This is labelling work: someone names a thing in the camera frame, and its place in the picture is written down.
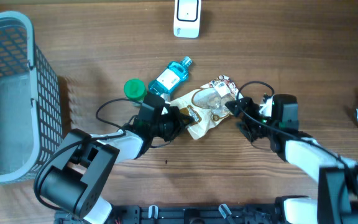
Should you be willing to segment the beige plastic food pouch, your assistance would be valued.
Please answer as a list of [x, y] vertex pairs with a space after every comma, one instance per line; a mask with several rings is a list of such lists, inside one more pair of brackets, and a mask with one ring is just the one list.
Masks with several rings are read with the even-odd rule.
[[225, 106], [235, 97], [242, 98], [234, 81], [226, 75], [220, 75], [207, 84], [200, 86], [170, 104], [180, 112], [191, 116], [194, 121], [187, 126], [193, 139], [202, 138], [209, 129], [215, 128], [232, 113]]

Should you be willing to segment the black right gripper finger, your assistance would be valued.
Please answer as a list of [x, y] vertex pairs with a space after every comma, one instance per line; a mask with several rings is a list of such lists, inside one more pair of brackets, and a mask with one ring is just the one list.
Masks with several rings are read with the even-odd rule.
[[244, 97], [238, 100], [228, 101], [224, 105], [235, 117], [238, 117], [243, 112], [249, 115], [252, 115], [254, 113], [254, 102], [250, 97]]
[[249, 129], [248, 125], [245, 122], [237, 122], [236, 127], [239, 129], [239, 131], [246, 137], [246, 139], [249, 142], [253, 142], [254, 138], [252, 135], [251, 130]]

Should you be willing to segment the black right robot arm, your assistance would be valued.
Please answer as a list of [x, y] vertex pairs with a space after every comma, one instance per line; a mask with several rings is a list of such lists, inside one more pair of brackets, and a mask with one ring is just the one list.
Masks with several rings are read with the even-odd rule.
[[261, 105], [244, 97], [225, 106], [241, 119], [236, 126], [249, 142], [267, 138], [272, 152], [318, 185], [316, 200], [277, 197], [269, 207], [271, 223], [358, 223], [358, 162], [325, 149], [299, 130], [295, 96], [266, 95]]

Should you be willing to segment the green lid jar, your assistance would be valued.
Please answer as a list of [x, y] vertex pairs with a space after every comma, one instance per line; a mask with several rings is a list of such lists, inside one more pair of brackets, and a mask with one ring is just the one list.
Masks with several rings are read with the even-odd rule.
[[124, 85], [125, 96], [134, 101], [142, 101], [147, 94], [145, 84], [140, 79], [130, 79]]

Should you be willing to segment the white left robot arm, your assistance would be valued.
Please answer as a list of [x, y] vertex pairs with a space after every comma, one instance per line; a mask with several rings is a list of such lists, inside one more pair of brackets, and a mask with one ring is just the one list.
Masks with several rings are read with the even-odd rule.
[[115, 133], [72, 129], [35, 176], [36, 199], [80, 222], [120, 223], [113, 205], [101, 196], [114, 164], [141, 157], [153, 147], [154, 138], [170, 144], [194, 121], [152, 93], [139, 106], [139, 112]]

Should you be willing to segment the blue mouthwash bottle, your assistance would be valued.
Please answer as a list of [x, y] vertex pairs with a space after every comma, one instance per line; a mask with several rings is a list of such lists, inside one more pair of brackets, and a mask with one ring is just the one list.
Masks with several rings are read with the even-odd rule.
[[180, 62], [171, 61], [166, 69], [149, 83], [149, 92], [155, 95], [171, 95], [181, 83], [187, 81], [189, 76], [188, 68], [192, 63], [192, 59], [188, 56], [184, 57]]

